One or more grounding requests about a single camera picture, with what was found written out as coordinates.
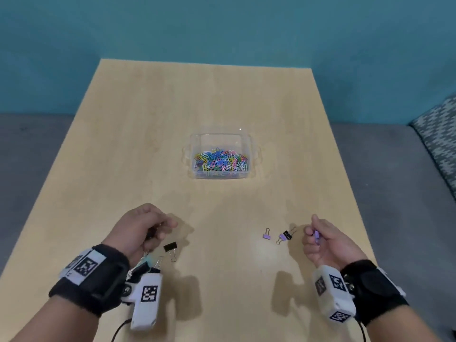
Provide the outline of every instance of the light wood tabletop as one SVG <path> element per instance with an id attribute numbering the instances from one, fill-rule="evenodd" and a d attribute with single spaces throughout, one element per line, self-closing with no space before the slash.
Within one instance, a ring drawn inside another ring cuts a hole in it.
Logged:
<path id="1" fill-rule="evenodd" d="M 249 178 L 189 176 L 184 149 L 204 126 L 251 135 Z M 156 326 L 125 327 L 117 342 L 362 341 L 353 319 L 320 315 L 302 253 L 302 225 L 317 213 L 374 257 L 310 69 L 101 60 L 0 279 L 0 342 L 74 256 L 144 202 L 179 220 L 165 241 L 177 241 L 177 262 L 162 262 Z M 106 313 L 95 340 L 110 341 L 129 314 Z"/>

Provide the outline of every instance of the clear plastic box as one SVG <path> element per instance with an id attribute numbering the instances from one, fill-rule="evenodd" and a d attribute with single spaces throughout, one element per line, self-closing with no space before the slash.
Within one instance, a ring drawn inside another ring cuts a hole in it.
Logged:
<path id="1" fill-rule="evenodd" d="M 214 149 L 223 149 L 226 151 L 236 151 L 239 155 L 245 156 L 247 170 L 245 171 L 202 171 L 197 167 L 195 156 L 204 151 Z M 250 135 L 244 133 L 241 128 L 236 132 L 200 132 L 190 136 L 190 145 L 188 150 L 188 160 L 190 162 L 190 174 L 196 179 L 241 179 L 246 178 L 253 172 L 254 154 L 252 139 Z"/>

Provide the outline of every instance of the wire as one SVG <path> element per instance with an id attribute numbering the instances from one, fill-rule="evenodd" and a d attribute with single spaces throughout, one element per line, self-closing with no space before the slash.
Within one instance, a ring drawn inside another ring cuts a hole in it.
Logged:
<path id="1" fill-rule="evenodd" d="M 127 325 L 128 323 L 131 323 L 131 319 L 127 319 L 125 322 L 123 322 L 123 323 L 120 325 L 120 327 L 117 328 L 117 330 L 115 331 L 114 336 L 113 336 L 113 339 L 111 340 L 111 342 L 114 342 L 114 340 L 115 340 L 117 334 L 119 333 L 120 329 L 122 329 L 122 327 L 123 327 L 124 325 Z"/>
<path id="2" fill-rule="evenodd" d="M 364 329 L 362 328 L 361 322 L 360 321 L 357 321 L 357 322 L 359 324 L 359 327 L 361 328 L 362 340 L 363 340 L 363 342 L 366 342 L 366 335 L 364 334 Z"/>

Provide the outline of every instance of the black wrist strap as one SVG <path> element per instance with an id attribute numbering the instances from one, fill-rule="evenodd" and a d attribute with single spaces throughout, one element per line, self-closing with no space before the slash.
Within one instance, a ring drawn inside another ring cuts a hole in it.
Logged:
<path id="1" fill-rule="evenodd" d="M 373 319 L 401 305 L 408 305 L 397 288 L 370 260 L 347 265 L 341 274 L 355 296 L 356 320 L 367 326 Z"/>
<path id="2" fill-rule="evenodd" d="M 79 285 L 66 277 L 60 278 L 49 292 L 49 297 L 58 295 L 74 304 L 92 312 L 97 317 L 120 305 L 124 282 L 129 270 L 128 258 L 115 248 L 100 244 L 92 250 L 105 256 L 94 271 L 92 271 Z M 77 269 L 84 264 L 83 257 L 72 265 Z"/>

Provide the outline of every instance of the black and white patterned cushion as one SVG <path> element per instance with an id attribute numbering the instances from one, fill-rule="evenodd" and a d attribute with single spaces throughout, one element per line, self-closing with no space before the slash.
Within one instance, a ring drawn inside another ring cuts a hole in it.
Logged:
<path id="1" fill-rule="evenodd" d="M 456 198 L 456 94 L 410 125 L 423 139 Z"/>

